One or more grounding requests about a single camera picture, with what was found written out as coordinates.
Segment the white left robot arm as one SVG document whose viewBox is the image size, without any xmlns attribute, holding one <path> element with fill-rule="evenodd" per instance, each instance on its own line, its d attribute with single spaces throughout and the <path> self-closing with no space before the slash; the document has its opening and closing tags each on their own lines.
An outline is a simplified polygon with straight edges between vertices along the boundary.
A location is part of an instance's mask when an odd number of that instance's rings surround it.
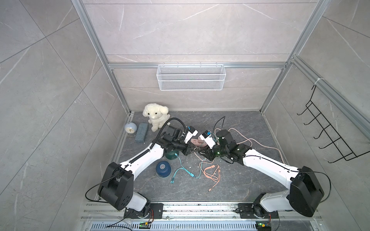
<svg viewBox="0 0 370 231">
<path fill-rule="evenodd" d="M 146 216 L 150 212 L 150 200 L 134 192 L 134 181 L 148 166 L 161 159 L 166 153 L 177 150 L 189 154 L 190 140 L 198 134 L 193 126 L 186 126 L 183 121 L 172 117 L 165 122 L 178 121 L 183 129 L 169 125 L 162 127 L 150 145 L 131 159 L 120 164 L 112 162 L 106 168 L 97 194 L 116 210 L 125 208 Z"/>
</svg>

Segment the pink power strip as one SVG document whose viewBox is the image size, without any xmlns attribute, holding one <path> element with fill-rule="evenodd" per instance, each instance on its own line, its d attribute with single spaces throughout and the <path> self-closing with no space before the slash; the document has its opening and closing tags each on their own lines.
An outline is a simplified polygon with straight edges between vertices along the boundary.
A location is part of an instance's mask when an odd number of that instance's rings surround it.
<svg viewBox="0 0 370 231">
<path fill-rule="evenodd" d="M 242 133 L 240 133 L 238 130 L 236 130 L 236 129 L 234 129 L 234 128 L 230 128 L 230 129 L 228 129 L 228 131 L 229 131 L 229 132 L 230 132 L 230 131 L 236 131 L 240 136 L 242 136 L 242 137 L 245 139 L 245 140 L 243 140 L 243 141 L 237 142 L 237 144 L 242 144 L 242 143 L 245 143 L 245 142 L 248 142 L 248 141 L 249 141 L 249 142 L 250 142 L 250 144 L 251 144 L 251 146 L 253 146 L 253 142 L 255 142 L 255 143 L 259 144 L 260 146 L 262 146 L 262 147 L 264 147 L 264 148 L 269 148 L 269 149 L 277 150 L 277 151 L 279 152 L 280 157 L 281 157 L 282 163 L 283 163 L 283 164 L 285 164 L 284 157 L 283 157 L 283 155 L 282 155 L 281 151 L 280 151 L 278 148 L 270 147 L 270 146 L 265 146 L 265 145 L 263 145 L 263 144 L 259 143 L 259 141 L 257 141 L 257 140 L 256 140 L 256 139 L 254 139 L 254 138 L 247 138 L 247 137 L 245 137 Z M 207 146 L 207 143 L 206 143 L 204 140 L 202 140 L 202 139 L 200 138 L 200 136 L 199 136 L 197 139 L 192 138 L 190 141 L 191 141 L 191 143 L 192 143 L 192 144 L 194 144 L 196 147 L 203 148 L 203 147 L 206 147 L 206 146 Z"/>
</svg>

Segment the blue meat grinder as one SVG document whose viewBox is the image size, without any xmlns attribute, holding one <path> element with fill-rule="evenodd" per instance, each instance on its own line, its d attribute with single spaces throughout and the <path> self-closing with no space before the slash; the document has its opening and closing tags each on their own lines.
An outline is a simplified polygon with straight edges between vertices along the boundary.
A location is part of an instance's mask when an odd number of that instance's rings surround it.
<svg viewBox="0 0 370 231">
<path fill-rule="evenodd" d="M 167 161 L 161 161 L 156 165 L 156 173 L 160 178 L 167 178 L 171 172 L 172 168 Z"/>
</svg>

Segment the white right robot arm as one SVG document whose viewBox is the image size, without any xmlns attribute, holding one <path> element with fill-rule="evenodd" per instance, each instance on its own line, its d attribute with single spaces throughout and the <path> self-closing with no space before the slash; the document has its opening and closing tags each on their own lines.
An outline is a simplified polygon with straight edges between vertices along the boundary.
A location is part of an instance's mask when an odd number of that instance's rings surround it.
<svg viewBox="0 0 370 231">
<path fill-rule="evenodd" d="M 199 138 L 206 143 L 199 153 L 208 160 L 225 157 L 227 163 L 239 163 L 256 169 L 286 188 L 277 193 L 259 194 L 252 204 L 256 217 L 264 218 L 269 213 L 280 210 L 294 210 L 305 217 L 312 217 L 319 204 L 325 201 L 317 171 L 306 166 L 289 166 L 271 159 L 251 146 L 237 143 L 227 130 L 220 130 L 216 134 L 205 131 Z"/>
</svg>

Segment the green meat grinder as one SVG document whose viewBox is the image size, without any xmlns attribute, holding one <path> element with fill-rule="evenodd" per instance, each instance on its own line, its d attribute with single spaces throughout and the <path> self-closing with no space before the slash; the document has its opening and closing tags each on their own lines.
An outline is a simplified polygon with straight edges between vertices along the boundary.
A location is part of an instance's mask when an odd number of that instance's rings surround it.
<svg viewBox="0 0 370 231">
<path fill-rule="evenodd" d="M 174 159 L 177 159 L 178 158 L 178 155 L 179 155 L 179 151 L 178 150 L 173 150 L 173 151 L 167 152 L 165 154 L 165 157 L 168 160 L 174 160 Z"/>
</svg>

